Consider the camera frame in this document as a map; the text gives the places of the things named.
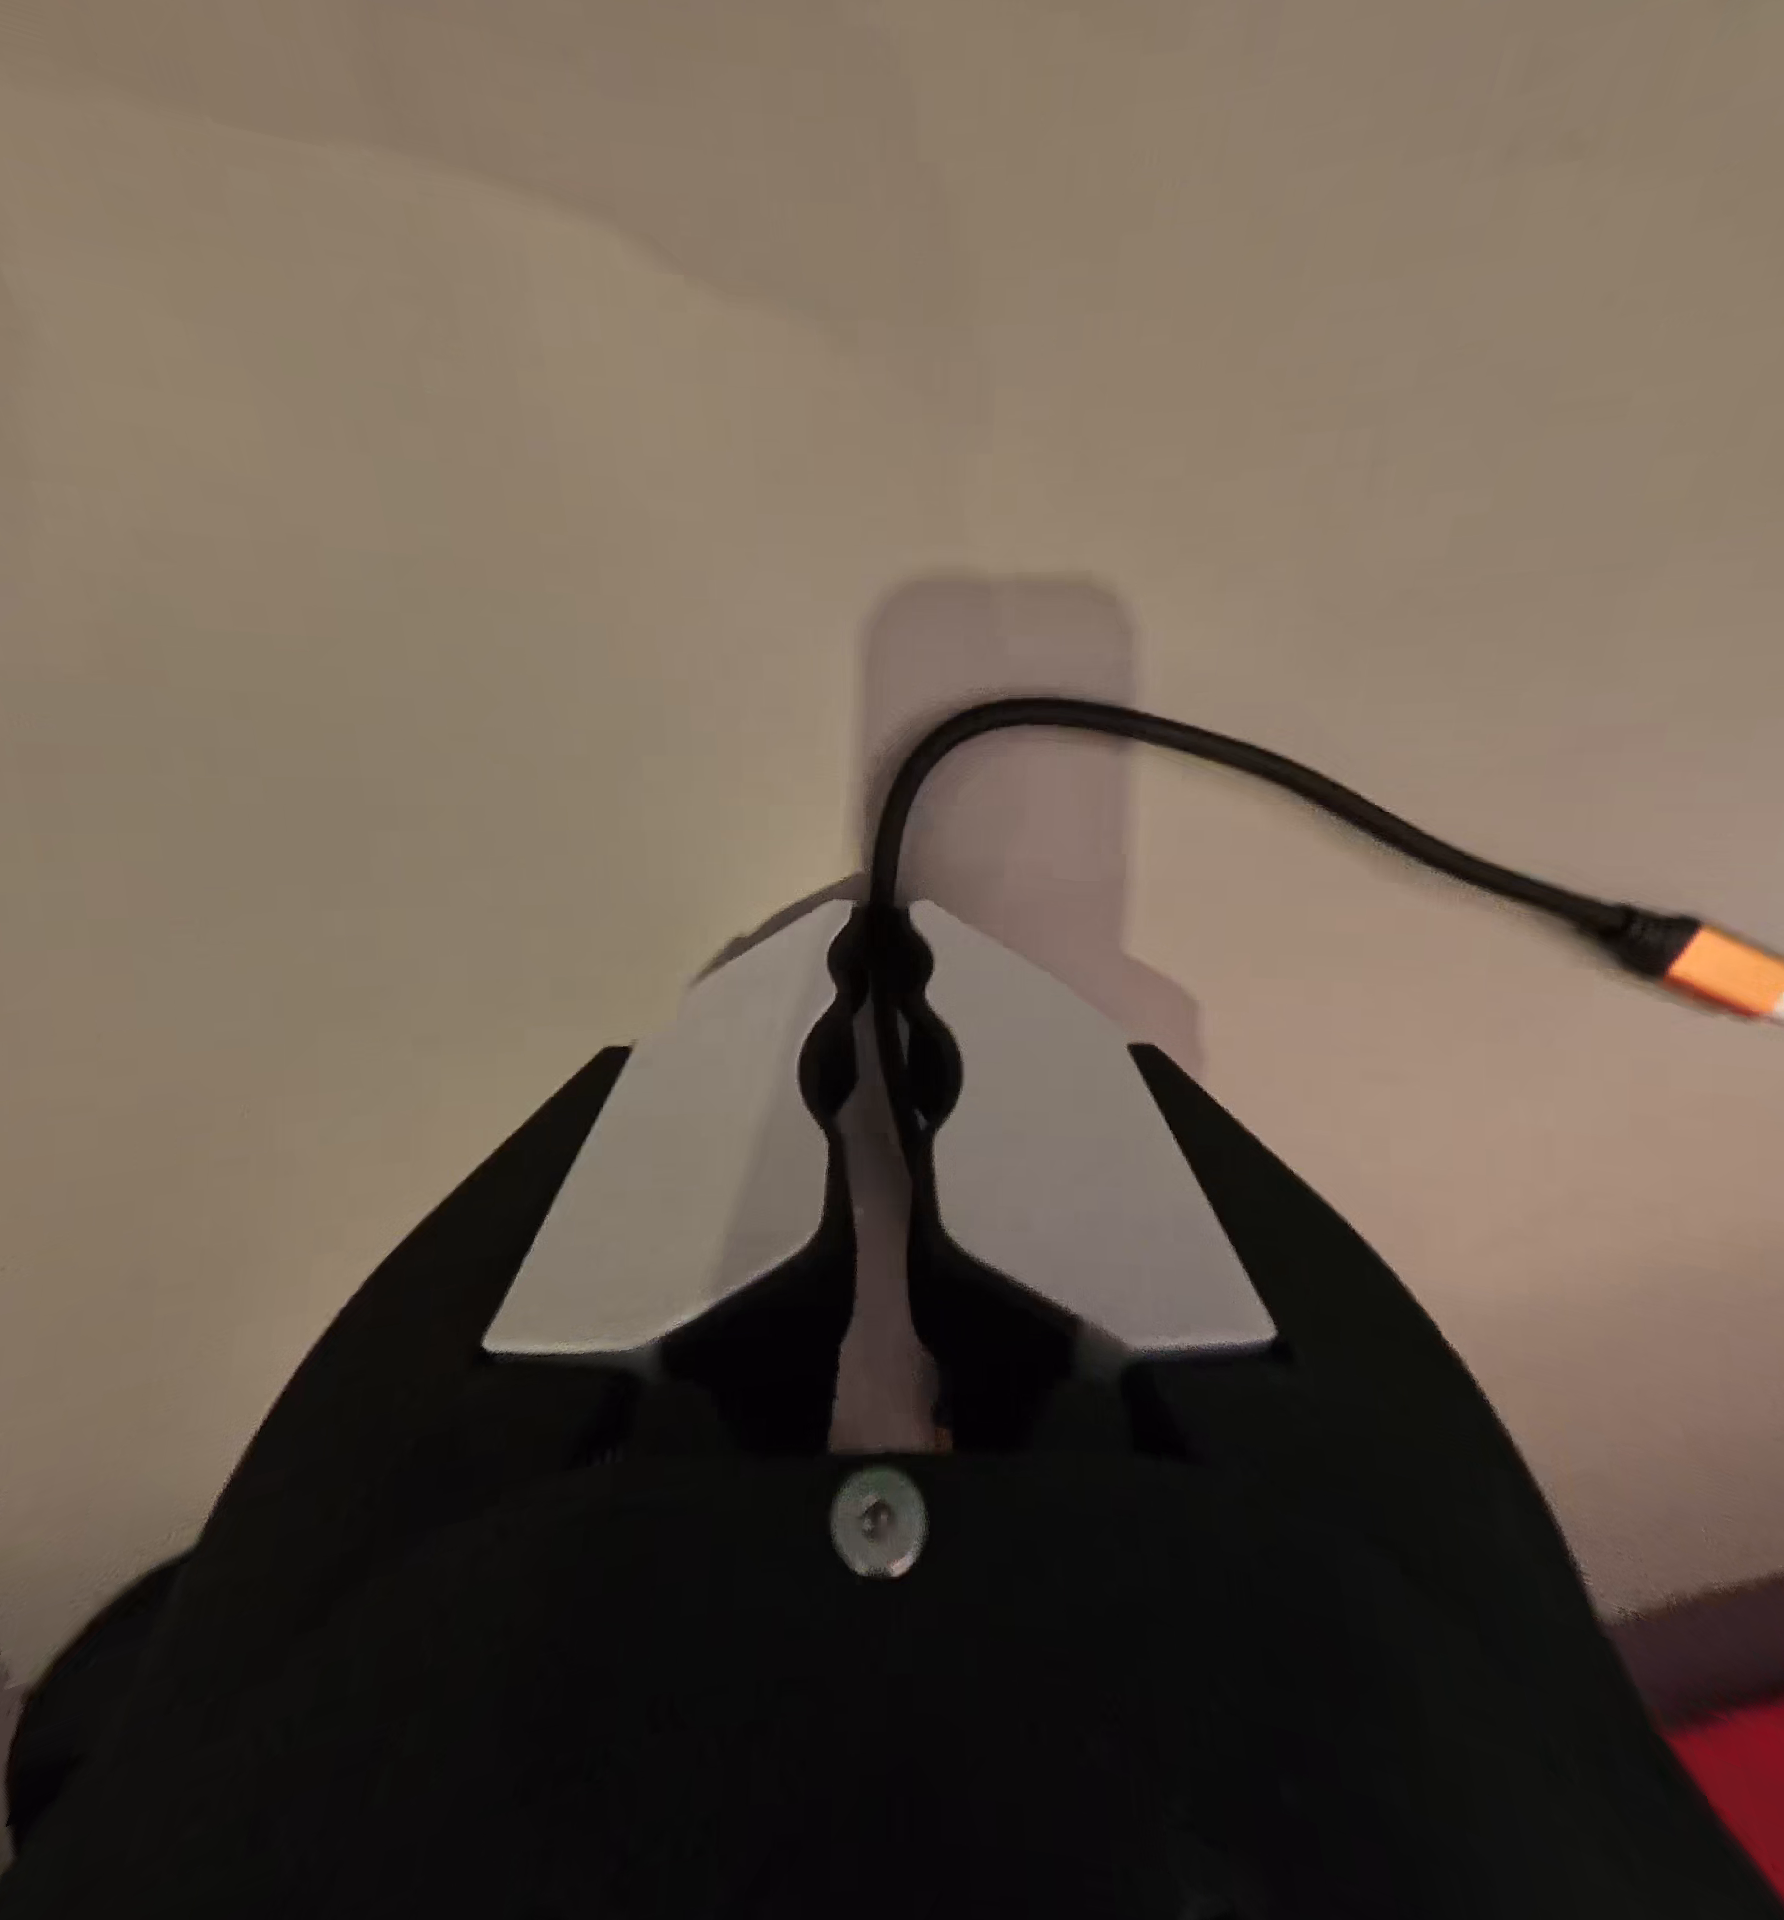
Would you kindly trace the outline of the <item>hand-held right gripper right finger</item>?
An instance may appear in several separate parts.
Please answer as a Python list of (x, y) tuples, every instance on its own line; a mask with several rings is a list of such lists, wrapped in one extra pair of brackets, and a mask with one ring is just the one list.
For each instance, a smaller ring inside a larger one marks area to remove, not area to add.
[(1274, 1321), (1119, 1028), (939, 904), (909, 922), (950, 1044), (928, 1125), (947, 1239), (1123, 1358), (1270, 1349)]

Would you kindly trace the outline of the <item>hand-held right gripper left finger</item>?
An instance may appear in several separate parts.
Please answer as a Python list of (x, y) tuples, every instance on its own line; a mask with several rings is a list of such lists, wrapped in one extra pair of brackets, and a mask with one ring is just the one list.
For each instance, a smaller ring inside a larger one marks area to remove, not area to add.
[(858, 902), (832, 897), (703, 972), (635, 1043), (482, 1350), (650, 1364), (848, 1239)]

